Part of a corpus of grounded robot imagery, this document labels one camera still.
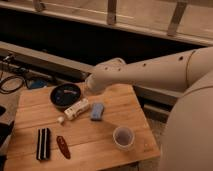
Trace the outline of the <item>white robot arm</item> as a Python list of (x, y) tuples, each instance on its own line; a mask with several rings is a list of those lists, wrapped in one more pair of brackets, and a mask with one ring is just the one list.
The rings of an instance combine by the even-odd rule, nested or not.
[(158, 171), (213, 171), (213, 47), (131, 64), (111, 59), (86, 79), (92, 93), (117, 83), (181, 93), (165, 127)]

